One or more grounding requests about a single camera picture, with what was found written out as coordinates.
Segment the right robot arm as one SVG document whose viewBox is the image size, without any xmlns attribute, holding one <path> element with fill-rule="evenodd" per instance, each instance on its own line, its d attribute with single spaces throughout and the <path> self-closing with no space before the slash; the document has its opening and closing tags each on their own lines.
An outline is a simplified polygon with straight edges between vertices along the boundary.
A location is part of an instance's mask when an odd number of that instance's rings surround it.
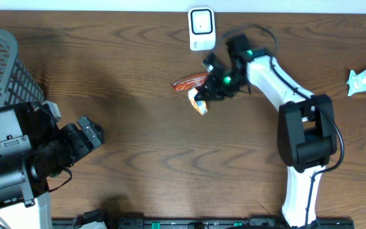
<svg viewBox="0 0 366 229">
<path fill-rule="evenodd" d="M 277 147 L 287 166 L 281 214 L 291 228 L 312 228 L 318 184 L 337 150 L 332 101 L 301 87 L 280 67 L 274 52 L 254 48 L 246 35 L 231 38 L 226 48 L 231 69 L 210 52 L 203 59 L 209 75 L 194 99 L 220 101 L 246 84 L 266 96 L 278 112 Z"/>
</svg>

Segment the orange Kleenex tissue pack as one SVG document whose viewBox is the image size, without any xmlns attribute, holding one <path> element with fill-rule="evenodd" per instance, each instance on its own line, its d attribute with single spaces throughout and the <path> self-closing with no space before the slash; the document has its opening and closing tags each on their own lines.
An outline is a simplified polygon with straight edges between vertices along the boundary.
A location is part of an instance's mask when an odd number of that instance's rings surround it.
<svg viewBox="0 0 366 229">
<path fill-rule="evenodd" d="M 195 110 L 199 112 L 200 115 L 205 115 L 208 112 L 207 104 L 205 101 L 196 101 L 195 97 L 198 94 L 198 90 L 196 88 L 192 88 L 188 91 L 188 99 Z"/>
</svg>

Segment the orange snack bar wrapper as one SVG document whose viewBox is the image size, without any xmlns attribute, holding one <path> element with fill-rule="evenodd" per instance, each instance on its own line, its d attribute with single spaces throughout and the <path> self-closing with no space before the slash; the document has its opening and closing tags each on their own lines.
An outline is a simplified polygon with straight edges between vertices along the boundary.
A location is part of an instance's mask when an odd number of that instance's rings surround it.
<svg viewBox="0 0 366 229">
<path fill-rule="evenodd" d="M 192 88 L 201 87 L 207 80 L 210 73 L 199 73 L 186 78 L 182 78 L 171 84 L 171 87 L 176 91 L 186 91 Z"/>
</svg>

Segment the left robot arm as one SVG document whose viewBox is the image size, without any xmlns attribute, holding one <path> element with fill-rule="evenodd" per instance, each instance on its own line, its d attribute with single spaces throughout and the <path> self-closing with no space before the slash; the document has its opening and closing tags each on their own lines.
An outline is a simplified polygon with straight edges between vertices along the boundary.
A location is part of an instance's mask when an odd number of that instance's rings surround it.
<svg viewBox="0 0 366 229">
<path fill-rule="evenodd" d="M 88 117 L 58 128 L 55 103 L 23 102 L 0 108 L 0 228 L 97 228 L 83 218 L 54 221 L 49 177 L 104 143 L 103 128 Z"/>
</svg>

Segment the green wet wipes packet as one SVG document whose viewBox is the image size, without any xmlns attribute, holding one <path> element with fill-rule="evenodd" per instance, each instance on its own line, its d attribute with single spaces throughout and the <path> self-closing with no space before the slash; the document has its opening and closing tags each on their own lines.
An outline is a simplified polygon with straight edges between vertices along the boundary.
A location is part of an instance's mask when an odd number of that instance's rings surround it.
<svg viewBox="0 0 366 229">
<path fill-rule="evenodd" d="M 359 74 L 357 74 L 354 70 L 351 70 L 346 84 L 349 85 L 348 96 L 352 96 L 356 93 L 366 92 L 366 70 Z"/>
</svg>

